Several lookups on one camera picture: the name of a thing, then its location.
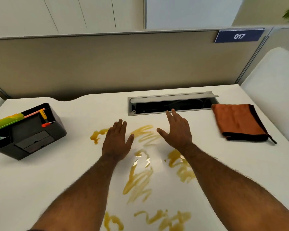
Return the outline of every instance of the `number sign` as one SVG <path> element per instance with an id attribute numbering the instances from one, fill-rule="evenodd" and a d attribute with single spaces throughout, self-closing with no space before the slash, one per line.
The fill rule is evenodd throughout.
<path id="1" fill-rule="evenodd" d="M 258 41 L 264 29 L 219 31 L 215 43 Z"/>

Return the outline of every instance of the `pink pencil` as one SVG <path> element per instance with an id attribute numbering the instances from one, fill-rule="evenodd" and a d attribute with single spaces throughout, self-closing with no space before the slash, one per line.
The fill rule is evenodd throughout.
<path id="1" fill-rule="evenodd" d="M 32 115 L 34 115 L 34 114 L 37 114 L 37 113 L 40 112 L 40 110 L 39 110 L 39 111 L 36 111 L 36 112 L 34 112 L 34 113 L 31 113 L 31 114 L 29 114 L 29 115 L 27 115 L 27 116 L 24 116 L 24 118 L 30 117 L 30 116 L 32 116 Z"/>

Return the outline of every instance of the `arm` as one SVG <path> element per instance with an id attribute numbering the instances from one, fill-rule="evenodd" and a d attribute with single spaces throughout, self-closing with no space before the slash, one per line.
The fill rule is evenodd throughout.
<path id="1" fill-rule="evenodd" d="M 131 150 L 134 140 L 131 135 L 125 143 L 125 132 L 122 119 L 109 128 L 100 159 L 51 203 L 32 229 L 100 230 L 113 170 Z"/>
<path id="2" fill-rule="evenodd" d="M 201 151 L 185 118 L 166 112 L 170 133 L 157 129 L 191 165 L 213 210 L 229 231 L 289 230 L 289 210 L 256 182 Z"/>

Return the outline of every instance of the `orange cloth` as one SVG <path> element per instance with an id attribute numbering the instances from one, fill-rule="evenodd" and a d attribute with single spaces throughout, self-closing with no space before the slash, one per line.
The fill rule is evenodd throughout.
<path id="1" fill-rule="evenodd" d="M 213 104 L 219 130 L 227 140 L 265 141 L 270 138 L 259 119 L 254 106 L 250 104 Z"/>

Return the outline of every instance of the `sticky spill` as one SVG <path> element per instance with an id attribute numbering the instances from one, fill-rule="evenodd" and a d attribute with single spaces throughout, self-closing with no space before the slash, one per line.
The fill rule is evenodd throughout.
<path id="1" fill-rule="evenodd" d="M 135 169 L 137 167 L 137 162 L 138 160 L 136 160 L 133 166 L 131 167 L 128 181 L 123 189 L 124 195 L 128 194 L 131 191 L 131 194 L 127 203 L 134 202 L 137 198 L 139 198 L 142 195 L 145 195 L 144 198 L 142 199 L 142 202 L 144 202 L 152 193 L 151 189 L 145 189 L 145 187 L 150 182 L 150 177 L 153 174 L 153 168 L 150 167 L 150 169 L 146 169 L 142 171 L 141 173 L 134 174 Z"/>
<path id="2" fill-rule="evenodd" d="M 147 167 L 149 167 L 149 165 L 150 165 L 150 156 L 149 156 L 149 154 L 147 153 L 147 151 L 144 150 L 144 149 L 141 149 L 141 150 L 139 150 L 139 151 L 136 151 L 134 155 L 140 157 L 140 156 L 142 156 L 141 153 L 144 153 L 144 154 L 147 156 L 147 164 L 146 164 L 146 166 L 145 166 L 145 167 L 147 168 Z"/>
<path id="3" fill-rule="evenodd" d="M 110 231 L 109 228 L 109 222 L 112 221 L 112 223 L 117 224 L 119 227 L 119 231 L 122 231 L 124 229 L 123 223 L 120 221 L 120 219 L 116 216 L 109 216 L 108 212 L 105 212 L 104 216 L 104 226 L 107 229 L 107 231 Z"/>
<path id="4" fill-rule="evenodd" d="M 172 152 L 170 152 L 168 154 L 168 159 L 169 159 L 168 165 L 170 168 L 180 166 L 180 168 L 177 171 L 177 175 L 180 178 L 181 182 L 189 183 L 193 178 L 196 178 L 196 175 L 194 174 L 193 170 L 188 170 L 188 168 L 191 169 L 191 166 L 179 151 L 173 150 Z"/>
<path id="5" fill-rule="evenodd" d="M 153 125 L 146 125 L 146 126 L 143 126 L 143 127 L 140 127 L 138 128 L 137 130 L 134 130 L 133 132 L 131 132 L 131 134 L 134 134 L 135 135 L 135 138 L 141 136 L 141 135 L 145 135 L 143 136 L 142 138 L 140 138 L 138 140 L 139 143 L 142 143 L 146 140 L 149 140 L 147 141 L 145 144 L 144 144 L 144 147 L 148 147 L 148 146 L 152 146 L 152 145 L 155 145 L 154 143 L 152 143 L 154 140 L 157 140 L 160 135 L 157 134 L 155 135 L 154 132 L 151 130 L 151 131 L 148 131 L 149 129 L 153 128 Z"/>
<path id="6" fill-rule="evenodd" d="M 102 129 L 100 131 L 94 131 L 93 135 L 91 135 L 90 139 L 94 140 L 94 144 L 98 144 L 99 143 L 99 139 L 100 139 L 100 138 L 98 138 L 98 136 L 106 134 L 107 131 L 108 131 L 108 129 Z"/>
<path id="7" fill-rule="evenodd" d="M 184 230 L 184 224 L 191 218 L 190 212 L 180 212 L 178 211 L 177 214 L 173 217 L 168 216 L 168 210 L 163 212 L 162 210 L 158 210 L 156 214 L 149 218 L 149 213 L 146 211 L 139 211 L 134 214 L 134 217 L 140 215 L 140 214 L 146 214 L 145 221 L 148 225 L 153 224 L 154 222 L 158 221 L 159 219 L 163 218 L 162 222 L 158 226 L 159 231 L 163 231 L 167 227 L 169 227 L 169 231 L 183 231 Z"/>

